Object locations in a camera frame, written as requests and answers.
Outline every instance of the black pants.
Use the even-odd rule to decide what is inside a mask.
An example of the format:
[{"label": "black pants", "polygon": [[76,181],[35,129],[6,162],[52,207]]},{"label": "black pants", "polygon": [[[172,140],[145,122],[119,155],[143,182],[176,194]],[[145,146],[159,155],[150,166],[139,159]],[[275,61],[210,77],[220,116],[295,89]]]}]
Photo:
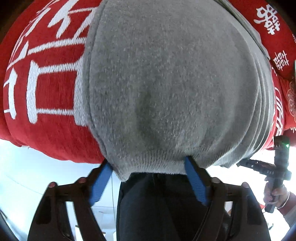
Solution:
[{"label": "black pants", "polygon": [[206,210],[187,176],[132,174],[120,186],[117,241],[192,241]]}]

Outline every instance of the white bracelet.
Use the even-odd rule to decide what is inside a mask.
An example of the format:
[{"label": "white bracelet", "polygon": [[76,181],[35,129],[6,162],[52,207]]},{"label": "white bracelet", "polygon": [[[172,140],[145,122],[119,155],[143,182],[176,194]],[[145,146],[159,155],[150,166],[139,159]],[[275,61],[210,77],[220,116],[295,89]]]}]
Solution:
[{"label": "white bracelet", "polygon": [[280,207],[278,207],[277,209],[281,209],[281,208],[283,208],[283,207],[287,204],[289,198],[290,198],[290,192],[289,192],[289,195],[288,195],[287,200],[286,200],[286,201],[285,201]]}]

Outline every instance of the human hand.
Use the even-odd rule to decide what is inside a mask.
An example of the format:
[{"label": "human hand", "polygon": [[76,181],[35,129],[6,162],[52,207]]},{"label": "human hand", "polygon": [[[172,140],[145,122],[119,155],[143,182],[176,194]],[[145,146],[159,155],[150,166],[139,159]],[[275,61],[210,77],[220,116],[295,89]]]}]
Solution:
[{"label": "human hand", "polygon": [[[289,192],[287,191],[287,188],[285,185],[282,185],[281,187],[274,189],[271,193],[272,187],[270,186],[270,183],[266,183],[265,189],[264,189],[264,198],[263,201],[265,202],[265,205],[271,204],[275,205],[276,207],[282,206],[289,197]],[[279,199],[277,202],[272,201],[272,196],[279,196]]]}]

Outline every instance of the device handle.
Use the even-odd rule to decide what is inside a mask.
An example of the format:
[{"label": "device handle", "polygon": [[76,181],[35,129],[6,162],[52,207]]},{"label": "device handle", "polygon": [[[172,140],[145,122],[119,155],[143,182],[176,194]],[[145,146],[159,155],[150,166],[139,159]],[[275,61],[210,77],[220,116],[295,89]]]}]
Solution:
[{"label": "device handle", "polygon": [[[273,178],[271,178],[271,179],[269,179],[268,182],[270,183],[270,187],[272,187],[271,188],[271,193],[272,193],[272,191],[274,189],[279,188],[279,187],[281,187],[283,185],[283,180],[282,179],[277,179],[277,178],[273,179]],[[271,196],[272,196],[272,202],[277,202],[279,200],[279,196],[273,196],[273,195],[271,195]],[[273,213],[275,207],[276,206],[274,204],[268,204],[265,207],[265,211],[268,212],[268,213]]]}]

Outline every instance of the blue textured pad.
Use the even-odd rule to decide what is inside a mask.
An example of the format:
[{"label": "blue textured pad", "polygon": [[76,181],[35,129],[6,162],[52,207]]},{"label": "blue textured pad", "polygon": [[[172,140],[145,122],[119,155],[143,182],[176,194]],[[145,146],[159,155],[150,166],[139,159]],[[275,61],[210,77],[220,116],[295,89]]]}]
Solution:
[{"label": "blue textured pad", "polygon": [[206,188],[188,157],[185,157],[185,170],[197,200],[206,206],[209,201],[207,199]]},{"label": "blue textured pad", "polygon": [[90,197],[89,197],[89,204],[92,206],[94,205],[96,202],[98,202],[101,199],[101,196],[103,194],[103,191],[110,179],[110,176],[112,174],[112,167],[109,163],[107,163],[103,170],[101,171],[101,173],[98,176],[98,179],[95,181],[91,193],[90,193]]}]

